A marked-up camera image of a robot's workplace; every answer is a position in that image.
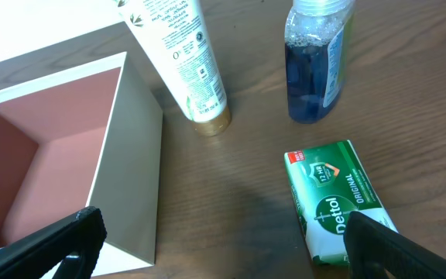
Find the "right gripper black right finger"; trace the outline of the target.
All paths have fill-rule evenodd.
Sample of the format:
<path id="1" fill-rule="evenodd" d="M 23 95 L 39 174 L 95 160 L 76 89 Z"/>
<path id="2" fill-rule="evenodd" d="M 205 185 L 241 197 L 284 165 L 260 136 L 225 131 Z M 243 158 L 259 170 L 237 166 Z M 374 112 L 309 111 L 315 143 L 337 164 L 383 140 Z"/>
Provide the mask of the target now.
<path id="1" fill-rule="evenodd" d="M 446 259 L 361 212 L 350 213 L 344 244 L 350 278 L 446 278 Z"/>

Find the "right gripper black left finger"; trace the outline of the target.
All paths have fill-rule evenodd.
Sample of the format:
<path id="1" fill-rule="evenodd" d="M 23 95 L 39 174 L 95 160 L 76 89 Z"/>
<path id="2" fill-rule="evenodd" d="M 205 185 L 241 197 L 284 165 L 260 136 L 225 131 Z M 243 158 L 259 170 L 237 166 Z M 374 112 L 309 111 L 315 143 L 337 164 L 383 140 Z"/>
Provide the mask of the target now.
<path id="1" fill-rule="evenodd" d="M 0 279 L 90 278 L 107 236 L 99 208 L 89 206 L 0 249 Z"/>

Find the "clear bottle with blue liquid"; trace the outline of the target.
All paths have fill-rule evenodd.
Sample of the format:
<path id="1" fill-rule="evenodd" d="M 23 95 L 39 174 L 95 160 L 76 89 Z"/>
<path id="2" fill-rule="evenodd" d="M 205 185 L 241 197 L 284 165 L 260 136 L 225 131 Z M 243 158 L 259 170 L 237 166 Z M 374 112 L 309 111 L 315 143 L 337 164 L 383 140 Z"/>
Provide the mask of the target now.
<path id="1" fill-rule="evenodd" d="M 284 30 L 288 112 L 314 123 L 336 106 L 345 84 L 355 0 L 293 0 Z"/>

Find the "white tube with gold cap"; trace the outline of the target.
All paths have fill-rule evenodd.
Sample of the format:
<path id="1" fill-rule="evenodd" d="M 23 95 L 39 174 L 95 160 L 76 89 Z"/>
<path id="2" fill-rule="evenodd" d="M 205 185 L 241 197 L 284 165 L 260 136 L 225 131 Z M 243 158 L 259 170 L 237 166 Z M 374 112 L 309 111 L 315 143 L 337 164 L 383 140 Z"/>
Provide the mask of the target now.
<path id="1" fill-rule="evenodd" d="M 115 9 L 183 114 L 204 136 L 231 122 L 227 95 L 198 0 L 114 0 Z"/>

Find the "green Dettol soap box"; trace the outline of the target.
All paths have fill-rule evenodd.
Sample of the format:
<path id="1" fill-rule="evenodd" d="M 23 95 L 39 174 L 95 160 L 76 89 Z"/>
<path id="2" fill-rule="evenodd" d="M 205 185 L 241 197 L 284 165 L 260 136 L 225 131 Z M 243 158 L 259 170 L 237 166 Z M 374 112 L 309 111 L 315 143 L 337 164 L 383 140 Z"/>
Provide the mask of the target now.
<path id="1" fill-rule="evenodd" d="M 347 266 L 343 235 L 351 212 L 395 231 L 350 140 L 283 155 L 305 243 L 317 265 Z"/>

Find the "white box with pink interior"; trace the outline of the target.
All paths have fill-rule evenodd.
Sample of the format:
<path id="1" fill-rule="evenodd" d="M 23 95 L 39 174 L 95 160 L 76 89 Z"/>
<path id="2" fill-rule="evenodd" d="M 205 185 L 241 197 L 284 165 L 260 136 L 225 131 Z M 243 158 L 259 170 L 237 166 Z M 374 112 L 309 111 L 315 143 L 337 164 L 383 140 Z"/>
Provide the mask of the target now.
<path id="1" fill-rule="evenodd" d="M 0 249 L 94 206 L 95 275 L 154 265 L 162 125 L 127 53 L 0 90 Z"/>

